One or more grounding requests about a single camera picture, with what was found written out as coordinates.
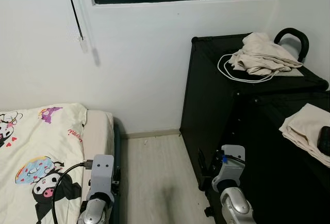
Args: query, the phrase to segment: folded cloth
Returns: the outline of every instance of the folded cloth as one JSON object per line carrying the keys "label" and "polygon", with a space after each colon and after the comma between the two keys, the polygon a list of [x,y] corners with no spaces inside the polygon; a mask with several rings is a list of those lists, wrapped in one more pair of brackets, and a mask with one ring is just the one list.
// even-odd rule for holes
{"label": "folded cloth", "polygon": [[330,167],[330,157],[321,153],[317,147],[318,137],[323,126],[330,126],[330,113],[306,104],[296,114],[285,119],[279,130],[297,147]]}
{"label": "folded cloth", "polygon": [[229,60],[234,70],[270,75],[276,71],[289,72],[303,65],[282,46],[272,42],[266,33],[251,33],[243,39],[243,43],[243,48]]}

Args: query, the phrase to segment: white cable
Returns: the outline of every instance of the white cable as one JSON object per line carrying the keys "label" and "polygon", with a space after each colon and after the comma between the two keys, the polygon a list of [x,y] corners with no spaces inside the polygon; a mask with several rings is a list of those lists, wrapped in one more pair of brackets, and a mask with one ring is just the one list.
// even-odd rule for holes
{"label": "white cable", "polygon": [[250,83],[250,84],[256,84],[256,83],[262,83],[262,82],[266,82],[266,81],[269,81],[271,80],[275,74],[277,74],[277,71],[276,72],[273,72],[272,74],[262,78],[262,79],[258,79],[258,80],[253,80],[253,79],[242,79],[242,78],[235,78],[234,76],[232,76],[227,68],[226,68],[226,64],[230,61],[226,61],[225,64],[223,65],[224,69],[226,70],[227,74],[225,74],[221,69],[220,69],[220,62],[222,60],[223,57],[225,56],[228,56],[228,55],[233,55],[233,54],[226,54],[226,55],[223,55],[221,56],[220,60],[218,61],[218,70],[220,71],[220,73],[222,73],[224,76],[226,76],[227,78],[231,79],[232,81],[239,81],[239,82],[244,82],[244,83]]}

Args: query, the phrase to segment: baseboard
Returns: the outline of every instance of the baseboard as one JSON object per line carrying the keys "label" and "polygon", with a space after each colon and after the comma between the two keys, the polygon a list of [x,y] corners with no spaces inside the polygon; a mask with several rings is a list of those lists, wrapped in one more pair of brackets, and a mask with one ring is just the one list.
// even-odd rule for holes
{"label": "baseboard", "polygon": [[136,139],[136,138],[147,138],[147,137],[153,137],[153,136],[178,135],[178,134],[180,134],[179,129],[156,130],[156,131],[141,132],[141,133],[121,134],[121,138],[122,139]]}

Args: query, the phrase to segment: cartoon print bedding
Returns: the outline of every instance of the cartoon print bedding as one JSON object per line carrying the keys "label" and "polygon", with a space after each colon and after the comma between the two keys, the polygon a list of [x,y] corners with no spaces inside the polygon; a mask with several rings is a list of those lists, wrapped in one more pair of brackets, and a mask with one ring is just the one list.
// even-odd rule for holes
{"label": "cartoon print bedding", "polygon": [[[54,186],[66,169],[84,159],[85,122],[80,104],[0,111],[0,223],[54,223]],[[59,223],[78,219],[82,173],[78,167],[59,184]]]}

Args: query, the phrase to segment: light wood floor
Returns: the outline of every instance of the light wood floor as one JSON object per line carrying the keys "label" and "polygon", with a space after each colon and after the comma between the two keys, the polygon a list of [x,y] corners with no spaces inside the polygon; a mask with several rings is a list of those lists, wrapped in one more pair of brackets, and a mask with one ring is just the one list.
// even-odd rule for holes
{"label": "light wood floor", "polygon": [[121,224],[214,224],[179,135],[123,140]]}

